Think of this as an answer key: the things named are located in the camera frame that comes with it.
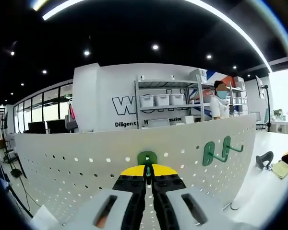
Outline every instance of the person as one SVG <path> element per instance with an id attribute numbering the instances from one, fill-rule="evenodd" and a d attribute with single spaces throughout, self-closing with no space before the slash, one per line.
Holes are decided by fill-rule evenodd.
<path id="1" fill-rule="evenodd" d="M 227 87 L 224 82 L 216 80 L 215 94 L 210 101 L 211 115 L 214 120 L 229 117 L 229 102 L 226 99 Z"/>

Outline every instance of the floor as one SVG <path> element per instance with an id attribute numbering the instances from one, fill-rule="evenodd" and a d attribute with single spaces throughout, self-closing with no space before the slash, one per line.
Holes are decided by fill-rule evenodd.
<path id="1" fill-rule="evenodd" d="M 288 150 L 288 135 L 279 133 L 267 133 L 257 131 L 255 139 L 255 147 L 253 157 L 245 177 L 243 186 L 241 187 L 232 207 L 239 207 L 234 211 L 230 208 L 224 210 L 225 214 L 237 222 L 246 222 L 254 226 L 262 226 L 265 221 L 269 220 L 275 209 L 279 206 L 280 201 L 283 201 L 288 192 L 288 176 L 280 180 L 272 171 L 259 170 L 255 167 L 256 155 L 262 155 L 267 151 L 274 152 L 273 163 L 278 162 L 284 152 Z M 3 151 L 0 151 L 0 156 L 3 158 Z M 14 163 L 15 167 L 20 169 L 19 163 Z M 42 205 L 36 200 L 36 204 L 29 196 L 26 201 L 26 193 L 21 184 L 20 179 L 13 178 L 8 164 L 2 164 L 3 170 L 7 173 L 12 187 L 23 204 L 31 209 L 30 212 L 34 216 L 39 210 L 38 205 Z M 23 176 L 21 177 L 27 193 L 33 198 L 38 192 L 31 187 L 30 182 Z M 23 211 L 23 216 L 30 221 L 31 218 Z"/>

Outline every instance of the recessed light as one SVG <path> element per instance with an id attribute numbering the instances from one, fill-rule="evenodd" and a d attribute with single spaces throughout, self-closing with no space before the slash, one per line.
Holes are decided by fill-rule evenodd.
<path id="1" fill-rule="evenodd" d="M 153 50 L 158 50 L 158 49 L 159 49 L 159 46 L 156 45 L 156 44 L 154 44 L 154 45 L 152 46 L 152 49 L 153 49 Z"/>
<path id="2" fill-rule="evenodd" d="M 89 56 L 90 54 L 91 54 L 90 51 L 88 51 L 88 50 L 84 51 L 85 56 Z"/>

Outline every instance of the shelving unit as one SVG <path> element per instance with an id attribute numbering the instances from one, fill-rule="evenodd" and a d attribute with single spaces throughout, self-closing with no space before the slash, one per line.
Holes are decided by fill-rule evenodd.
<path id="1" fill-rule="evenodd" d="M 214 90 L 213 83 L 200 83 L 199 81 L 192 80 L 139 80 L 134 81 L 135 97 L 136 97 L 136 117 L 138 128 L 142 125 L 142 113 L 141 111 L 152 111 L 152 110 L 164 110 L 169 109 L 173 111 L 174 109 L 187 108 L 189 115 L 191 115 L 191 108 L 200 107 L 201 108 L 201 121 L 204 121 L 204 108 L 209 107 L 210 103 L 204 103 L 203 90 Z M 154 107 L 140 107 L 140 90 L 157 90 L 157 89 L 185 89 L 186 104 L 184 105 L 167 105 L 167 106 L 154 106 Z M 200 103 L 191 104 L 189 88 L 197 89 L 199 92 Z M 233 93 L 242 92 L 238 88 L 227 87 L 230 92 L 230 103 L 234 104 Z"/>

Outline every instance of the yellow cloth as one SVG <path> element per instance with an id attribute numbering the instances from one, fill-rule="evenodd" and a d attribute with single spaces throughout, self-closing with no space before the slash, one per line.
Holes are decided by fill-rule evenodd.
<path id="1" fill-rule="evenodd" d="M 288 175 L 288 164 L 283 161 L 272 165 L 272 171 L 280 178 L 283 179 Z"/>

